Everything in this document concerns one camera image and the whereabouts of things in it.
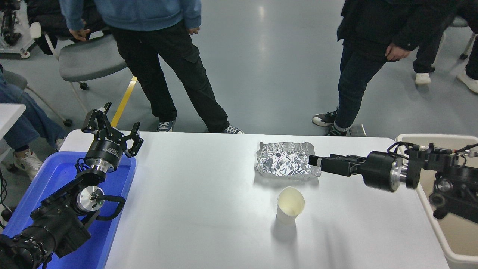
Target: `person's leg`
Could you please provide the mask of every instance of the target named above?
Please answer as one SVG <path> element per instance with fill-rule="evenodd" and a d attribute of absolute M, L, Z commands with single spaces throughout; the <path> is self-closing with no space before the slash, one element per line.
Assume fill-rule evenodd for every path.
<path fill-rule="evenodd" d="M 158 117 L 160 122 L 175 120 L 177 111 L 169 94 L 156 50 L 143 42 L 137 31 L 114 27 L 110 27 L 110 30 L 118 45 L 119 54 L 138 79 L 151 103 L 152 114 Z"/>
<path fill-rule="evenodd" d="M 475 34 L 478 34 L 478 0 L 465 1 L 458 9 L 458 15 L 468 22 L 468 25 Z M 475 39 L 473 49 L 468 58 L 466 74 L 471 79 L 478 79 L 478 36 Z"/>
<path fill-rule="evenodd" d="M 29 144 L 39 136 L 56 148 L 57 139 L 65 137 L 63 128 L 52 121 L 35 100 L 15 85 L 1 84 L 0 102 L 22 103 L 26 106 L 25 112 L 5 135 L 5 140 L 13 149 Z"/>
<path fill-rule="evenodd" d="M 184 22 L 157 31 L 143 32 L 141 38 L 176 73 L 208 130 L 221 133 L 228 128 L 228 115 L 216 102 L 199 50 L 193 45 Z"/>
<path fill-rule="evenodd" d="M 382 68 L 385 62 L 365 59 L 350 48 L 344 46 L 343 55 L 350 55 L 344 66 L 338 82 L 338 111 L 334 126 L 343 132 L 353 124 L 362 103 L 362 97 L 367 84 Z"/>
<path fill-rule="evenodd" d="M 420 44 L 417 51 L 417 59 L 413 61 L 413 70 L 415 73 L 431 73 L 434 68 L 432 64 L 435 62 L 436 54 L 440 48 L 440 41 L 443 31 L 446 27 L 436 31 L 430 38 Z"/>

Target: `crumpled aluminum foil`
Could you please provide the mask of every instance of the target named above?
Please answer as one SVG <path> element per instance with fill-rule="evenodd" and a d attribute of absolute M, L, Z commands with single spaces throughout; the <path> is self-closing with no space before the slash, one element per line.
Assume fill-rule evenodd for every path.
<path fill-rule="evenodd" d="M 268 178 L 313 179 L 321 173 L 319 167 L 309 165 L 309 155 L 314 154 L 314 146 L 309 142 L 260 142 L 256 170 Z"/>

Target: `white sneaker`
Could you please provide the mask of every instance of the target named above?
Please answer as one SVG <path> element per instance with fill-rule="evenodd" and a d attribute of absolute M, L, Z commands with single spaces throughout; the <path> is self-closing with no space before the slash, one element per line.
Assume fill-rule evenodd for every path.
<path fill-rule="evenodd" d="M 35 178 L 38 170 L 40 170 L 40 167 L 43 164 L 33 151 L 27 152 L 23 158 L 16 157 L 15 154 L 13 154 L 13 158 L 15 160 L 15 166 L 18 167 L 18 169 L 27 172 L 30 180 Z"/>
<path fill-rule="evenodd" d="M 456 78 L 463 82 L 472 92 L 478 93 L 478 79 L 470 78 L 465 71 L 458 74 Z"/>
<path fill-rule="evenodd" d="M 64 141 L 65 141 L 64 137 L 63 138 L 58 138 L 58 139 L 55 140 L 55 144 L 56 144 L 55 149 L 57 151 L 60 151 L 60 148 L 61 148 L 61 146 L 63 146 Z"/>
<path fill-rule="evenodd" d="M 430 73 L 416 73 L 415 84 L 416 85 L 426 85 L 432 83 L 430 79 Z"/>

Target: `white paper cup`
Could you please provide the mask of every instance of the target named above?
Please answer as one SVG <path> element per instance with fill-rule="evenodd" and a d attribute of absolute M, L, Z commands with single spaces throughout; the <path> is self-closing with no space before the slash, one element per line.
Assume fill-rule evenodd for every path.
<path fill-rule="evenodd" d="M 305 200 L 300 191 L 287 187 L 277 198 L 277 219 L 284 224 L 292 224 L 304 210 Z"/>

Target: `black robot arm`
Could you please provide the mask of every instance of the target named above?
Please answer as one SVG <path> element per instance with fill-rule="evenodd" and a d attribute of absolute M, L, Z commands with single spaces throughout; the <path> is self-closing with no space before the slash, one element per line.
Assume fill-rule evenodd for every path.
<path fill-rule="evenodd" d="M 397 153 L 399 146 L 406 147 L 408 156 Z M 442 219 L 453 213 L 478 223 L 478 169 L 465 165 L 465 156 L 478 157 L 477 152 L 472 151 L 477 146 L 451 150 L 434 144 L 423 147 L 397 142 L 387 152 L 372 151 L 367 157 L 311 155 L 309 164 L 319 166 L 323 172 L 346 177 L 360 174 L 365 185 L 390 192 L 395 192 L 401 183 L 416 189 L 422 169 L 436 171 L 433 193 L 429 197 L 430 203 L 436 207 L 435 218 Z M 463 165 L 458 164 L 461 157 L 465 159 Z"/>
<path fill-rule="evenodd" d="M 76 177 L 41 201 L 30 214 L 32 225 L 13 238 L 0 235 L 1 269 L 36 269 L 41 264 L 46 268 L 53 253 L 61 258 L 90 239 L 88 228 L 93 221 L 108 221 L 119 215 L 126 200 L 106 195 L 98 184 L 117 169 L 123 153 L 127 157 L 136 155 L 143 139 L 138 134 L 140 123 L 135 123 L 127 136 L 111 127 L 106 117 L 110 106 L 107 103 L 102 109 L 91 110 L 85 119 L 82 131 L 94 133 L 95 139 L 83 158 L 85 164 L 76 166 Z M 126 144 L 128 140 L 133 140 L 131 148 Z M 118 203 L 110 216 L 99 215 L 104 201 Z"/>

